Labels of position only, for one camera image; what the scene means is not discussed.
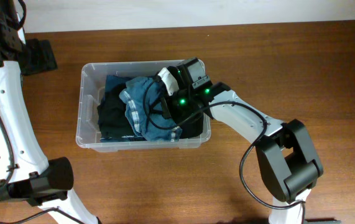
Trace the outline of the black garment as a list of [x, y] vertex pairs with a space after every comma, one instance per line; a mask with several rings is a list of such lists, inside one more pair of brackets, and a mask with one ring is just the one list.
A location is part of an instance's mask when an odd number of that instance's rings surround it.
[[126, 104], [119, 97], [119, 94], [125, 88], [125, 84], [120, 84], [107, 91], [97, 107], [98, 126], [102, 138], [121, 139], [135, 136], [125, 116]]
[[[176, 124], [181, 123], [195, 111], [196, 108], [191, 106], [176, 106], [169, 109], [170, 115]], [[203, 132], [203, 115], [194, 115], [192, 119], [182, 124], [180, 128], [182, 129], [180, 139], [198, 137]]]

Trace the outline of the blue shorts with plaid trim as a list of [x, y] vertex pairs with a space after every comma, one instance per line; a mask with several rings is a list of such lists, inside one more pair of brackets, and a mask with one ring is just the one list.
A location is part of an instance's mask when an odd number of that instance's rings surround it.
[[126, 82], [119, 98], [126, 104], [127, 118], [136, 136], [147, 141], [170, 141], [180, 139], [182, 129], [173, 119], [162, 116], [160, 99], [165, 87], [152, 77], [136, 77]]

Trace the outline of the dark blue jeans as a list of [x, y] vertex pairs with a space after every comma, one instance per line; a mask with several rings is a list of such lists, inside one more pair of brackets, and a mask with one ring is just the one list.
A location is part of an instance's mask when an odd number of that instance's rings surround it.
[[[113, 76], [113, 75], [108, 75], [106, 77], [106, 83], [105, 83], [105, 89], [104, 89], [104, 94], [111, 90], [112, 88], [114, 88], [115, 86], [117, 85], [120, 85], [120, 84], [125, 84], [126, 85], [126, 82], [129, 81], [128, 78], [124, 78], [124, 77], [117, 77], [117, 76]], [[125, 141], [128, 137], [126, 138], [121, 138], [121, 139], [113, 139], [113, 138], [102, 138], [104, 141], [114, 141], [114, 142], [118, 142], [118, 141]]]

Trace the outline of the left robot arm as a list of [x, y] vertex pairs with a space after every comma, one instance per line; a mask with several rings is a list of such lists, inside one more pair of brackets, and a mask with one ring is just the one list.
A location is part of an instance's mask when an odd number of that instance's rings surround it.
[[25, 38], [26, 17], [0, 1], [0, 202], [25, 201], [58, 223], [98, 223], [73, 189], [70, 161], [47, 159], [32, 129], [22, 79], [57, 63], [49, 41]]

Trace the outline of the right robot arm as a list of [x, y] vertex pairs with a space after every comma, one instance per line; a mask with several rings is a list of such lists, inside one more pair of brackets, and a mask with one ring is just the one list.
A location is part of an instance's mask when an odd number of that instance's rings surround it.
[[[239, 164], [239, 178], [249, 195], [271, 209], [269, 223], [307, 223], [305, 201], [323, 165], [305, 125], [294, 119], [274, 119], [249, 105], [227, 84], [212, 83], [198, 58], [183, 60], [159, 73], [171, 90], [163, 100], [167, 118], [178, 126], [206, 114], [234, 129], [250, 142]], [[267, 203], [256, 196], [244, 180], [244, 163], [255, 151], [260, 175], [273, 196]]]

